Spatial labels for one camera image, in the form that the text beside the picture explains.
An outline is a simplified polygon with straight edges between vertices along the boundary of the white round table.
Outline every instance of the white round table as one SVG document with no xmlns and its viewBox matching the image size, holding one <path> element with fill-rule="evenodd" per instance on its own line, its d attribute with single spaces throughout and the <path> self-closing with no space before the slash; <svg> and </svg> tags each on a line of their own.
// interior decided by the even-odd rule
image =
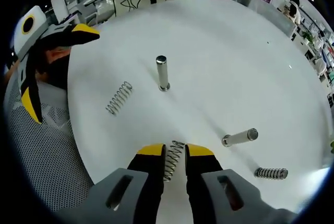
<svg viewBox="0 0 334 224">
<path fill-rule="evenodd" d="M 306 57 L 273 24 L 231 0 L 174 0 L 98 30 L 99 40 L 73 47 L 68 72 L 71 124 L 94 183 L 142 146 L 178 140 L 211 149 L 275 208 L 298 211 L 311 196 L 307 176 L 321 168 L 330 108 Z M 167 92 L 158 89 L 158 55 L 168 60 Z M 105 107 L 124 81 L 133 93 L 113 116 Z M 252 127 L 256 141 L 221 144 Z M 257 167 L 289 175 L 259 179 Z M 184 160 L 166 184 L 157 223 L 192 223 L 183 168 Z"/>
</svg>

